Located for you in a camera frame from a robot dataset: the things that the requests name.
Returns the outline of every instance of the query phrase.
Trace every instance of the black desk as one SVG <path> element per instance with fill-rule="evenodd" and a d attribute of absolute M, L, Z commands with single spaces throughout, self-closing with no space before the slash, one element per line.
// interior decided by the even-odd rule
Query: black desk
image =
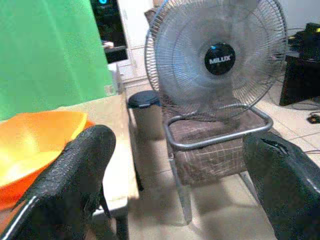
<path fill-rule="evenodd" d="M 320 96 L 320 61 L 302 59 L 296 51 L 290 51 L 285 60 L 287 66 L 280 106 Z"/>

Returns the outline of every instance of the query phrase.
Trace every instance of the fan hub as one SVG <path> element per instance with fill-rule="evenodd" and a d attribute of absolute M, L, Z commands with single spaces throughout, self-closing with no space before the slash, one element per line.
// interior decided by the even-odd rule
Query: fan hub
<path fill-rule="evenodd" d="M 213 75 L 229 72 L 236 62 L 235 50 L 226 43 L 212 45 L 204 57 L 206 69 Z"/>

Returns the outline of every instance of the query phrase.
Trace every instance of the wooden table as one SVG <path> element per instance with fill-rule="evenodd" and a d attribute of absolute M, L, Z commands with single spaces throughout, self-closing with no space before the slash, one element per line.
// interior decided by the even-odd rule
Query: wooden table
<path fill-rule="evenodd" d="M 110 96 L 78 105 L 59 107 L 56 111 L 87 113 L 90 121 L 97 125 L 106 125 L 114 132 L 116 146 L 105 170 L 103 191 L 110 214 L 117 219 L 117 225 L 128 228 L 128 201 L 138 199 L 139 191 L 130 143 L 126 96 L 124 94 Z M 6 214 L 8 211 L 0 212 L 0 222 Z M 128 235 L 128 229 L 122 231 L 124 232 L 119 234 Z"/>

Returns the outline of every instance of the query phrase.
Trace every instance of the wall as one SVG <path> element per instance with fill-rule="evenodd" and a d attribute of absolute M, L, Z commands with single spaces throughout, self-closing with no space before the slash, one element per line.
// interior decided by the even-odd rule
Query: wall
<path fill-rule="evenodd" d="M 305 28 L 307 23 L 320 23 L 320 0 L 279 0 L 288 28 Z"/>

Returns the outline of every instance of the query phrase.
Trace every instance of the fan grille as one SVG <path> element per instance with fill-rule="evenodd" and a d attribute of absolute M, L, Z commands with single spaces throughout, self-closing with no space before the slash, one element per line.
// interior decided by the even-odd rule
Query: fan grille
<path fill-rule="evenodd" d="M 168 114 L 228 119 L 251 108 L 275 83 L 287 39 L 277 0 L 167 0 L 147 33 L 146 71 Z M 204 63 L 218 43 L 232 46 L 236 56 L 223 75 L 210 73 Z"/>

